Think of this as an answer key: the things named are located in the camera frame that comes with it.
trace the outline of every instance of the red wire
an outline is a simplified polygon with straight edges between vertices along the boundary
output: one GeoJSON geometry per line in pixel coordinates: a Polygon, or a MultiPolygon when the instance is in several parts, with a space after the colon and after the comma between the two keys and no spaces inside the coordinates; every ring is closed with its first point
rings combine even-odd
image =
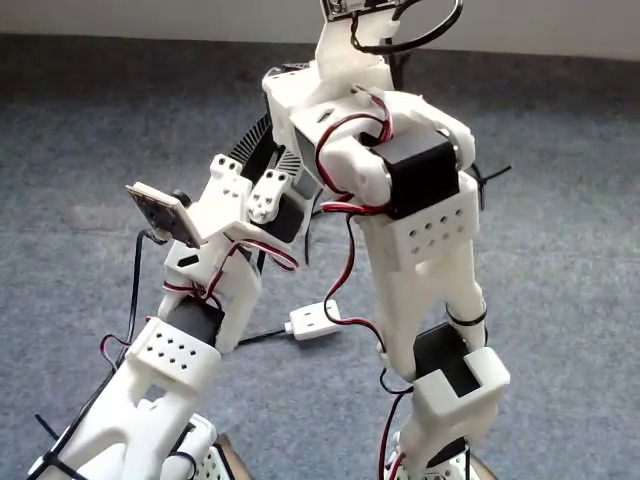
{"type": "Polygon", "coordinates": [[[393,467],[391,467],[389,480],[395,480],[396,476],[398,475],[398,470],[400,470],[400,465],[402,464],[405,456],[406,455],[403,452],[400,452],[396,459],[393,461],[393,467]]]}
{"type": "Polygon", "coordinates": [[[386,205],[371,207],[369,205],[354,205],[353,203],[335,201],[325,202],[321,206],[324,212],[329,213],[349,213],[352,215],[377,215],[387,210],[386,205]]]}
{"type": "Polygon", "coordinates": [[[220,268],[216,272],[215,276],[211,279],[211,282],[209,282],[209,285],[206,288],[206,290],[202,287],[199,287],[196,284],[193,284],[193,286],[191,287],[183,287],[179,285],[171,285],[168,282],[164,282],[164,288],[166,288],[167,290],[173,290],[175,292],[190,293],[200,298],[200,300],[205,300],[205,301],[208,300],[213,296],[213,292],[216,286],[218,285],[218,282],[222,278],[222,275],[224,274],[224,266],[227,263],[227,260],[231,256],[233,256],[236,250],[238,250],[238,248],[240,248],[242,245],[249,245],[251,247],[255,247],[259,250],[262,250],[268,253],[271,259],[276,263],[276,265],[278,265],[283,270],[292,272],[298,268],[298,261],[288,253],[285,253],[276,247],[260,242],[258,240],[247,238],[244,240],[240,240],[239,242],[235,242],[231,246],[231,248],[229,248],[229,251],[225,255],[224,259],[222,260],[222,263],[220,264],[220,268]]]}
{"type": "Polygon", "coordinates": [[[372,93],[369,93],[369,96],[371,97],[371,101],[374,104],[376,104],[378,107],[382,108],[382,111],[384,112],[385,128],[384,128],[384,134],[381,134],[380,141],[388,142],[389,140],[391,140],[391,136],[393,135],[393,117],[389,112],[389,108],[387,107],[387,104],[384,103],[384,100],[382,100],[380,97],[376,95],[373,95],[372,93]]]}
{"type": "Polygon", "coordinates": [[[361,118],[374,120],[374,121],[376,121],[376,122],[378,122],[378,123],[380,123],[382,125],[382,131],[380,132],[380,141],[382,141],[382,139],[384,138],[386,129],[387,129],[387,127],[386,127],[387,121],[381,120],[380,118],[376,117],[375,115],[371,115],[370,113],[353,113],[351,115],[347,115],[346,117],[336,121],[331,126],[329,126],[329,128],[327,128],[327,130],[325,130],[325,132],[322,134],[322,136],[320,137],[320,140],[318,140],[318,144],[316,145],[315,164],[316,164],[316,169],[318,170],[318,174],[322,178],[322,181],[333,192],[341,194],[341,195],[342,194],[349,194],[349,192],[346,192],[344,190],[340,190],[338,187],[336,187],[336,184],[333,182],[333,179],[327,173],[327,171],[325,170],[324,166],[320,162],[320,151],[322,150],[324,145],[327,143],[327,141],[329,140],[331,135],[333,135],[338,128],[340,128],[342,125],[344,125],[344,124],[346,124],[348,122],[351,122],[353,120],[358,120],[358,119],[361,119],[361,118]]]}
{"type": "Polygon", "coordinates": [[[391,422],[393,421],[393,417],[396,414],[396,410],[398,409],[400,400],[402,400],[402,398],[407,393],[409,393],[409,391],[396,395],[396,398],[393,400],[393,404],[391,405],[391,411],[389,412],[389,416],[387,417],[387,423],[385,423],[384,430],[382,432],[382,438],[380,439],[380,453],[378,455],[378,480],[384,480],[384,457],[387,453],[387,443],[389,440],[389,432],[391,430],[391,422]]]}
{"type": "Polygon", "coordinates": [[[120,345],[127,348],[130,347],[131,344],[129,342],[125,342],[119,337],[116,337],[112,333],[106,334],[104,337],[102,337],[102,340],[100,340],[100,354],[107,361],[107,363],[109,363],[111,370],[116,372],[118,370],[118,365],[116,364],[116,362],[113,361],[113,359],[109,356],[109,353],[107,352],[107,342],[111,339],[116,340],[118,343],[120,343],[120,345]]]}
{"type": "Polygon", "coordinates": [[[299,266],[298,261],[294,257],[266,243],[252,239],[241,240],[240,243],[250,245],[268,253],[274,263],[287,272],[293,272],[299,266]]]}
{"type": "Polygon", "coordinates": [[[381,350],[384,353],[386,352],[386,348],[384,346],[382,335],[380,335],[380,332],[378,331],[378,329],[369,320],[367,320],[366,318],[360,318],[360,317],[351,317],[351,318],[340,320],[340,319],[334,318],[329,313],[329,308],[328,308],[329,300],[331,300],[331,297],[345,284],[345,282],[351,275],[351,272],[353,271],[353,266],[355,264],[356,242],[353,237],[353,230],[351,229],[351,219],[353,218],[353,216],[354,216],[354,213],[347,212],[346,222],[347,222],[347,232],[349,233],[349,254],[347,256],[347,262],[344,267],[344,270],[342,271],[338,279],[335,281],[335,283],[332,285],[332,287],[329,289],[329,292],[327,293],[327,295],[324,297],[324,313],[330,322],[333,322],[337,325],[360,325],[369,329],[377,337],[378,342],[380,343],[381,350]]]}

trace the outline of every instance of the white connector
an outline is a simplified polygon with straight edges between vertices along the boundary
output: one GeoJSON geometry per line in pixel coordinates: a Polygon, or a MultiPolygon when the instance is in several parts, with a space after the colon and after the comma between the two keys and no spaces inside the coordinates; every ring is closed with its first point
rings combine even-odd
{"type": "MultiPolygon", "coordinates": [[[[327,302],[327,311],[333,318],[340,320],[338,304],[335,300],[327,302]]],[[[309,340],[335,333],[340,325],[329,320],[324,312],[324,302],[298,308],[289,313],[289,321],[284,324],[287,333],[296,340],[309,340]]]]}

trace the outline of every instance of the white plastic bracket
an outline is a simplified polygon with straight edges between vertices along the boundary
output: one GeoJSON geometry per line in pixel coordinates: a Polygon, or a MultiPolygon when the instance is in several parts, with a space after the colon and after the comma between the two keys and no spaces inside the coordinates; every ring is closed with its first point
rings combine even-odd
{"type": "Polygon", "coordinates": [[[464,357],[480,385],[458,397],[442,370],[413,382],[413,409],[400,433],[405,466],[419,475],[447,444],[464,437],[471,445],[486,434],[498,414],[498,401],[510,376],[498,355],[483,347],[464,357]]]}
{"type": "Polygon", "coordinates": [[[291,175],[268,169],[251,191],[247,202],[249,218],[261,225],[272,222],[278,216],[280,199],[291,187],[291,175]]]}
{"type": "Polygon", "coordinates": [[[460,193],[383,227],[391,270],[410,269],[476,236],[480,228],[478,184],[465,172],[458,172],[458,178],[460,193]]]}
{"type": "MultiPolygon", "coordinates": [[[[110,447],[125,445],[119,456],[119,479],[157,480],[220,361],[220,354],[213,347],[152,318],[62,451],[60,460],[77,470],[110,447]],[[145,408],[140,400],[152,385],[166,393],[151,408],[145,408]]],[[[59,478],[60,472],[54,467],[41,477],[59,478]]]]}

